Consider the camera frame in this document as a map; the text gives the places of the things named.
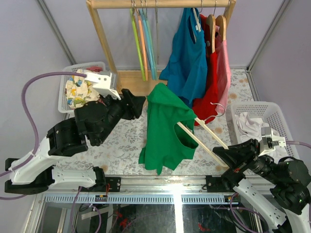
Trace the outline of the green t shirt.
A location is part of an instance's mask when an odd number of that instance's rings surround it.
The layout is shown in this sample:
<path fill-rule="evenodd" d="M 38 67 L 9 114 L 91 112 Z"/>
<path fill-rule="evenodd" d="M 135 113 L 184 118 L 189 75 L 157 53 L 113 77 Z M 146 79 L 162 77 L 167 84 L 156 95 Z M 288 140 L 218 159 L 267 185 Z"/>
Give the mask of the green t shirt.
<path fill-rule="evenodd" d="M 178 124 L 193 133 L 196 114 L 163 83 L 154 87 L 147 101 L 146 144 L 138 163 L 160 175 L 164 167 L 175 170 L 183 160 L 193 159 L 198 143 Z"/>

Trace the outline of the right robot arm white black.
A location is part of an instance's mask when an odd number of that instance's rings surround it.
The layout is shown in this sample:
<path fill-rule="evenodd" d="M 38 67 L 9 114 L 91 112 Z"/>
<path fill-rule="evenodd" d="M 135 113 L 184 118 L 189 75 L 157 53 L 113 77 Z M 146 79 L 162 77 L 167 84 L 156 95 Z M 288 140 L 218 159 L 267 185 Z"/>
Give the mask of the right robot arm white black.
<path fill-rule="evenodd" d="M 309 233 L 309 170 L 302 160 L 295 158 L 285 157 L 275 163 L 267 154 L 279 144 L 271 139 L 250 139 L 227 149 L 214 147 L 213 152 L 229 167 L 221 176 L 222 187 L 246 199 L 266 220 L 270 232 Z M 282 210 L 258 193 L 244 175 L 247 169 L 274 184 L 270 192 Z"/>

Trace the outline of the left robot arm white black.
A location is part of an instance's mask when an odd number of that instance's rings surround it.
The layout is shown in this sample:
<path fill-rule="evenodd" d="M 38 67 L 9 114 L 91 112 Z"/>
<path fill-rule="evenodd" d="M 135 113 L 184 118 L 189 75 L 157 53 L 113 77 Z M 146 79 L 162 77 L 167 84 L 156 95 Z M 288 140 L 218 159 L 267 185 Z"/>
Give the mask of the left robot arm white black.
<path fill-rule="evenodd" d="M 134 120 L 141 116 L 145 101 L 144 96 L 134 96 L 130 90 L 123 89 L 119 100 L 108 95 L 103 102 L 90 101 L 75 109 L 74 117 L 48 130 L 36 153 L 5 161 L 5 170 L 11 173 L 4 185 L 5 193 L 25 196 L 57 188 L 105 192 L 108 182 L 102 168 L 64 170 L 55 164 L 87 151 L 89 146 L 103 144 L 121 119 Z"/>

